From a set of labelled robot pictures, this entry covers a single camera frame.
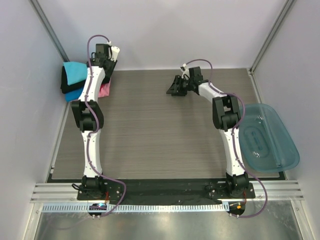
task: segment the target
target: wall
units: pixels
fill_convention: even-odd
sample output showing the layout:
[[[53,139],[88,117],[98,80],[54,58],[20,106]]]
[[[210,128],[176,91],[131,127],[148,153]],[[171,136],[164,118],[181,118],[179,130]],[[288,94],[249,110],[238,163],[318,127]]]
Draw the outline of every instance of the wall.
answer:
[[[209,59],[215,68],[251,67],[285,1],[39,0],[39,3],[70,60],[86,61],[88,38],[104,34],[121,49],[118,70],[145,70],[178,68],[196,58]]]
[[[298,0],[255,76],[264,101],[275,108],[300,153],[287,172],[298,179],[313,229],[320,238],[320,2]]]
[[[20,240],[64,110],[62,59],[27,0],[0,10],[1,239]]]

